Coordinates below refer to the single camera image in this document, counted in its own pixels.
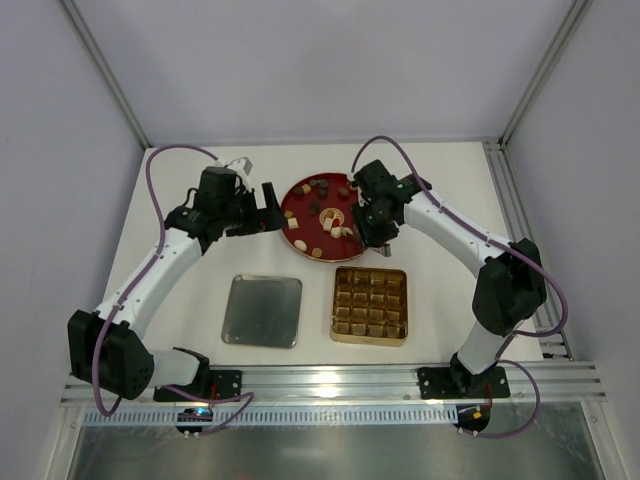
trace round red tray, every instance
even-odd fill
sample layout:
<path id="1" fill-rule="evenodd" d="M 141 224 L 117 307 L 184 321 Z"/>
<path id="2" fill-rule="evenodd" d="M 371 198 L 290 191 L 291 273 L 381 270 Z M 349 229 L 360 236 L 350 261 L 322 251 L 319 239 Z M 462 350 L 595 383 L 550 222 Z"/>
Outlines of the round red tray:
<path id="1" fill-rule="evenodd" d="M 326 198 L 319 197 L 319 187 L 317 186 L 312 187 L 311 191 L 304 195 L 298 196 L 293 193 L 294 189 L 305 184 L 309 185 L 311 180 L 327 180 L 329 182 Z M 346 188 L 349 191 L 348 197 L 338 195 L 338 190 L 341 188 Z M 316 199 L 320 202 L 320 208 L 315 215 L 311 215 L 311 202 Z M 363 252 L 359 241 L 345 236 L 333 238 L 329 232 L 324 231 L 322 223 L 320 223 L 322 212 L 326 209 L 336 209 L 341 213 L 341 215 L 337 215 L 342 221 L 340 226 L 348 227 L 355 232 L 350 207 L 357 202 L 358 192 L 349 190 L 349 180 L 344 173 L 318 173 L 304 178 L 293 185 L 282 200 L 282 212 L 285 214 L 292 212 L 293 218 L 298 222 L 298 228 L 289 228 L 289 225 L 284 227 L 282 230 L 284 237 L 296 252 L 313 260 L 344 262 L 358 257 Z M 302 240 L 306 243 L 306 252 L 302 252 L 294 246 L 296 240 Z M 322 249 L 320 258 L 311 255 L 314 248 Z"/>

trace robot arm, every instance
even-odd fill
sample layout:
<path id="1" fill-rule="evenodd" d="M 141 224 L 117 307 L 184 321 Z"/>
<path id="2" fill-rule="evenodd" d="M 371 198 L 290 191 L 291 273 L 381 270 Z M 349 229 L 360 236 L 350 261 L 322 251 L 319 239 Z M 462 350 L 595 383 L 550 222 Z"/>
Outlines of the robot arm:
<path id="1" fill-rule="evenodd" d="M 186 386 L 197 396 L 210 385 L 209 361 L 185 349 L 148 351 L 143 338 L 153 315 L 182 275 L 204 255 L 211 244 L 228 237 L 279 230 L 286 224 L 273 186 L 262 185 L 266 207 L 258 209 L 250 188 L 248 159 L 228 166 L 207 167 L 200 177 L 193 206 L 175 208 L 164 222 L 164 246 L 154 245 L 140 266 L 111 297 L 92 313 L 77 311 L 69 320 L 72 374 L 92 381 L 91 364 L 97 338 L 105 319 L 116 311 L 100 350 L 100 387 L 126 399 L 138 397 L 145 388 Z M 149 267 L 149 260 L 157 260 Z M 118 304 L 127 286 L 143 271 L 142 279 Z"/>
<path id="2" fill-rule="evenodd" d="M 477 279 L 472 309 L 476 317 L 469 337 L 451 360 L 451 375 L 461 393 L 483 384 L 482 376 L 496 363 L 513 330 L 546 301 L 542 276 L 522 261 L 471 234 L 452 215 L 443 212 L 445 201 L 432 189 L 433 201 L 422 192 L 415 177 L 401 180 L 376 160 L 354 176 L 361 202 L 352 206 L 356 228 L 365 247 L 383 248 L 407 225 L 438 242 L 458 258 Z M 501 244 L 510 245 L 537 264 L 540 255 L 533 242 L 513 243 L 491 234 L 446 205 L 448 212 Z"/>

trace white item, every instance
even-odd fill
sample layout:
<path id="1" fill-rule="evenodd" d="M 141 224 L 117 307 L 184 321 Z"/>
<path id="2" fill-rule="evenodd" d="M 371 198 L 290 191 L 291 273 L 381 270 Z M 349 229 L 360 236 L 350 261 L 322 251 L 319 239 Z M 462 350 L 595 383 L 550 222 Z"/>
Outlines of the white item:
<path id="1" fill-rule="evenodd" d="M 497 240 L 504 245 L 509 244 L 508 238 L 492 234 L 489 230 L 486 230 L 465 215 L 459 213 L 455 208 L 446 203 L 435 190 L 431 190 L 430 193 L 438 202 L 443 206 L 446 205 L 448 210 L 452 211 L 476 230 L 489 235 L 493 240 Z M 478 271 L 484 265 L 485 258 L 497 258 L 504 253 L 499 248 L 485 244 L 478 239 L 478 237 L 466 231 L 453 221 L 449 215 L 444 214 L 436 207 L 422 192 L 414 195 L 411 202 L 404 206 L 404 220 L 410 227 L 420 230 L 438 242 L 451 253 L 451 255 L 460 260 L 476 278 L 478 277 Z"/>
<path id="2" fill-rule="evenodd" d="M 493 187 L 482 144 L 409 143 L 404 145 L 418 171 L 446 194 L 469 217 L 498 234 L 506 228 Z M 293 145 L 259 147 L 216 147 L 210 151 L 224 158 L 249 156 L 253 161 L 253 184 L 273 182 L 278 198 L 301 178 L 323 171 L 349 169 L 360 145 Z M 163 152 L 153 164 L 154 187 L 163 214 L 197 186 L 200 173 L 211 165 L 204 155 L 187 150 Z M 406 164 L 392 147 L 373 144 L 364 152 L 360 166 L 381 159 L 385 167 L 401 178 Z M 158 225 L 147 192 L 144 167 L 131 205 L 111 270 L 111 294 L 130 275 L 134 265 L 157 239 Z M 424 234 L 402 227 L 391 242 L 393 256 L 383 258 L 365 252 L 350 262 L 361 267 L 397 268 L 408 276 L 409 338 L 401 348 L 385 350 L 385 363 L 448 363 L 465 342 L 475 323 L 471 300 L 475 280 L 466 268 L 443 252 Z M 318 245 L 308 243 L 308 251 Z M 336 264 L 313 262 L 297 255 L 281 232 L 226 238 L 213 244 L 183 277 L 154 316 L 144 338 L 149 349 L 183 347 L 199 352 L 212 364 L 223 365 L 314 365 L 379 364 L 376 348 L 345 348 L 329 336 L 331 303 Z M 220 338 L 229 287 L 239 273 L 299 278 L 303 285 L 298 345 L 291 350 L 227 345 Z M 533 330 L 527 320 L 522 329 Z M 517 361 L 542 359 L 535 338 L 517 337 L 504 358 Z"/>
<path id="3" fill-rule="evenodd" d="M 324 223 L 322 224 L 322 229 L 325 232 L 330 232 L 333 228 L 333 217 L 327 217 L 324 219 Z"/>
<path id="4" fill-rule="evenodd" d="M 144 337 L 153 315 L 175 283 L 189 267 L 202 257 L 202 250 L 198 240 L 189 238 L 187 232 L 182 230 L 175 228 L 167 230 L 164 243 L 165 247 L 162 249 L 160 258 L 156 260 L 151 270 L 129 293 L 127 301 L 122 305 L 123 308 L 118 311 L 113 319 L 113 323 L 116 325 L 123 321 L 129 322 L 129 328 L 140 339 Z M 156 247 L 154 246 L 122 286 L 107 300 L 98 305 L 95 310 L 100 313 L 100 318 L 107 318 L 124 288 L 138 275 L 151 257 L 156 255 L 155 252 Z"/>
<path id="5" fill-rule="evenodd" d="M 296 247 L 301 252 L 307 251 L 307 244 L 304 243 L 302 240 L 296 240 L 295 242 L 293 242 L 293 246 Z"/>
<path id="6" fill-rule="evenodd" d="M 443 213 L 441 208 L 446 205 L 449 211 L 463 219 L 476 230 L 483 232 L 485 235 L 499 241 L 503 245 L 508 245 L 509 240 L 494 235 L 476 222 L 469 220 L 451 205 L 445 203 L 435 190 L 431 190 L 430 193 L 437 199 L 438 203 L 440 203 L 440 207 L 437 207 L 424 193 L 420 192 L 414 195 L 409 204 L 405 205 L 405 222 L 407 225 L 421 231 L 438 242 L 449 253 L 460 260 L 471 274 L 477 278 L 478 272 L 480 268 L 485 265 L 485 259 L 487 257 L 497 258 L 504 252 L 469 233 L 452 220 L 449 215 Z M 496 353 L 507 338 L 509 337 L 494 335 L 476 320 L 467 340 L 458 351 L 458 360 L 460 360 L 471 373 L 482 373 L 487 367 L 494 363 Z"/>
<path id="7" fill-rule="evenodd" d="M 198 371 L 198 359 L 180 350 L 150 350 L 153 375 L 148 388 L 163 385 L 189 385 Z"/>

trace metal frame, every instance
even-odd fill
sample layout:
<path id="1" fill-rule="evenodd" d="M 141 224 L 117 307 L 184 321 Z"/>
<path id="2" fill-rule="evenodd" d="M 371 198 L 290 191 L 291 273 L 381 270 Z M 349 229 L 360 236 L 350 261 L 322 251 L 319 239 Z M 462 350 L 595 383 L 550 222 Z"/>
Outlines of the metal frame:
<path id="1" fill-rule="evenodd" d="M 545 402 L 604 401 L 606 394 L 592 362 L 527 362 L 527 369 L 538 383 Z M 416 370 L 424 364 L 404 365 L 326 365 L 326 366 L 224 366 L 242 370 L 242 390 L 253 392 L 252 405 L 318 406 L 373 405 L 390 403 L 425 404 L 420 399 Z M 532 402 L 533 387 L 517 368 L 505 365 L 512 398 L 496 399 L 496 403 Z M 115 395 L 103 394 L 107 402 Z M 123 405 L 148 407 L 153 402 L 153 389 L 145 390 L 136 400 Z M 477 403 L 477 400 L 454 399 L 440 404 Z M 196 405 L 180 402 L 179 405 Z M 69 377 L 62 394 L 62 408 L 93 405 L 91 385 Z M 167 403 L 167 408 L 176 404 Z"/>
<path id="2" fill-rule="evenodd" d="M 549 42 L 547 50 L 542 55 L 531 80 L 529 80 L 524 94 L 507 122 L 505 131 L 499 142 L 501 146 L 508 145 L 513 138 L 513 135 L 531 108 L 531 105 L 533 105 L 533 102 L 547 83 L 551 72 L 553 72 L 553 69 L 558 64 L 558 61 L 569 44 L 569 40 L 571 40 L 571 37 L 573 37 L 573 34 L 582 22 L 591 3 L 593 3 L 593 0 L 574 0 L 569 7 L 569 10 L 560 22 L 560 26 Z"/>
<path id="3" fill-rule="evenodd" d="M 107 60 L 104 58 L 102 50 L 98 46 L 98 42 L 96 42 L 96 39 L 93 37 L 93 34 L 80 13 L 75 1 L 58 0 L 58 4 L 60 5 L 64 15 L 67 17 L 71 29 L 74 31 L 78 40 L 89 55 L 91 63 L 93 63 L 94 67 L 96 67 L 98 73 L 102 77 L 107 90 L 111 94 L 111 98 L 113 98 L 116 106 L 124 116 L 131 133 L 138 140 L 138 143 L 142 148 L 146 149 L 151 147 L 151 143 L 149 142 L 147 135 L 144 133 L 140 122 L 138 122 L 127 97 L 122 91 L 111 67 L 109 67 Z"/>
<path id="4" fill-rule="evenodd" d="M 75 0 L 57 0 L 69 20 L 71 28 L 78 36 L 89 59 L 103 78 L 105 85 L 132 134 L 143 148 L 151 146 L 142 126 L 131 108 L 122 88 L 109 67 L 101 49 L 84 21 Z M 574 0 L 540 60 L 524 94 L 516 106 L 504 133 L 498 139 L 483 142 L 485 155 L 494 181 L 500 207 L 502 209 L 508 233 L 512 238 L 533 237 L 531 224 L 526 216 L 511 162 L 508 145 L 520 127 L 522 120 L 535 102 L 540 91 L 558 63 L 580 22 L 584 18 L 592 0 Z M 545 307 L 535 316 L 535 325 L 539 330 L 547 330 L 559 318 L 557 298 L 549 296 Z M 564 332 L 541 340 L 546 359 L 564 361 L 530 362 L 525 366 L 538 383 L 543 402 L 582 402 L 588 420 L 598 457 L 607 478 L 633 478 L 625 469 L 621 446 L 615 441 L 611 407 L 606 402 L 604 387 L 592 362 L 573 361 L 571 350 Z M 425 365 L 366 365 L 366 366 L 250 366 L 233 367 L 243 371 L 243 389 L 253 391 L 257 400 L 251 409 L 279 408 L 340 408 L 366 406 L 373 408 L 418 408 L 429 402 L 420 400 L 416 369 Z M 533 390 L 528 379 L 518 369 L 507 366 L 507 377 L 512 389 L 512 398 L 496 402 L 532 402 Z M 107 401 L 113 396 L 106 394 Z M 152 390 L 149 389 L 133 402 L 125 402 L 126 410 L 133 412 L 165 411 L 175 412 L 177 406 L 194 405 L 178 403 L 159 405 L 152 402 Z M 450 400 L 440 405 L 465 403 L 464 400 Z M 54 450 L 48 457 L 47 478 L 66 478 L 71 467 L 75 445 L 79 438 L 80 426 L 93 405 L 91 387 L 70 377 L 65 387 L 61 403 L 60 418 L 57 425 L 58 436 Z M 129 421 L 133 417 L 123 417 L 120 421 Z M 138 416 L 145 425 L 160 425 L 166 415 L 158 417 Z M 259 416 L 252 421 L 260 422 Z"/>

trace food item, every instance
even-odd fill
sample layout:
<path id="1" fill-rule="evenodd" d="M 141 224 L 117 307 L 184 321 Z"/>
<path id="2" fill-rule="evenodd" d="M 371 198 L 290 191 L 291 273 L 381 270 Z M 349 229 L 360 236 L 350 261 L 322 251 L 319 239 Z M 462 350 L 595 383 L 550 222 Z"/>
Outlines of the food item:
<path id="1" fill-rule="evenodd" d="M 311 216 L 313 217 L 319 211 L 320 211 L 320 201 L 317 199 L 311 200 L 311 208 L 309 210 L 309 213 L 311 214 Z"/>
<path id="2" fill-rule="evenodd" d="M 324 223 L 322 224 L 322 229 L 325 232 L 329 232 L 331 231 L 331 229 L 333 228 L 333 217 L 327 217 L 324 219 Z"/>
<path id="3" fill-rule="evenodd" d="M 304 243 L 302 240 L 296 240 L 295 242 L 293 242 L 293 246 L 296 247 L 301 252 L 307 251 L 307 244 Z"/>

